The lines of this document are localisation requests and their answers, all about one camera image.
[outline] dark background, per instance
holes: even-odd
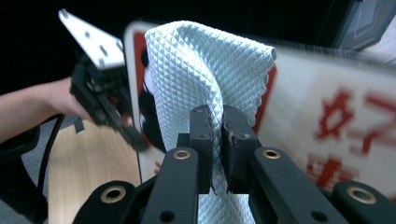
[[[71,75],[81,51],[58,18],[62,8],[117,37],[135,20],[189,20],[237,35],[330,47],[352,2],[3,0],[0,94]]]

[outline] red chinese character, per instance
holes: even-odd
[[[316,133],[317,139],[322,139],[332,135],[339,139],[340,130],[354,117],[354,110],[347,107],[347,100],[351,92],[346,89],[340,89],[331,103],[323,101],[324,114],[319,121],[319,133]]]
[[[316,185],[328,190],[332,190],[334,185],[340,181],[359,177],[357,170],[343,165],[341,158],[332,155],[326,160],[320,156],[309,154],[306,172]]]
[[[354,154],[367,156],[370,152],[371,145],[375,140],[378,144],[388,147],[396,147],[396,136],[392,136],[391,132],[396,130],[396,101],[378,94],[368,93],[365,96],[365,103],[373,105],[377,108],[386,110],[393,114],[393,119],[386,123],[381,123],[370,128],[368,132],[359,130],[347,131],[347,136],[362,139],[362,146],[351,146],[351,152]]]

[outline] folded cloth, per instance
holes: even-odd
[[[213,120],[213,187],[200,195],[199,223],[254,223],[247,195],[227,194],[220,161],[223,105],[242,110],[251,126],[266,91],[276,50],[192,21],[175,21],[146,32],[149,68],[166,150],[188,133],[190,111],[208,105]]]

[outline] gray floor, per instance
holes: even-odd
[[[396,65],[396,19],[392,21],[388,30],[384,33],[381,41],[363,51],[364,53],[371,53],[381,58],[382,61],[388,64]],[[72,125],[76,117],[66,117],[62,128]],[[37,182],[38,171],[41,164],[44,148],[50,136],[54,122],[49,122],[41,127],[40,141],[36,149],[23,155],[23,161],[32,179]],[[46,180],[44,187],[44,195],[48,196],[48,182]],[[16,214],[6,204],[0,201],[0,224],[3,223],[29,223],[24,217]]]

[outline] quilted cloth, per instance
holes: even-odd
[[[220,161],[223,105],[242,110],[250,125],[266,91],[276,50],[192,21],[175,21],[146,32],[149,69],[167,150],[188,133],[190,111],[208,105],[213,120],[213,189],[199,198],[199,223],[254,223],[247,195],[227,194]]]

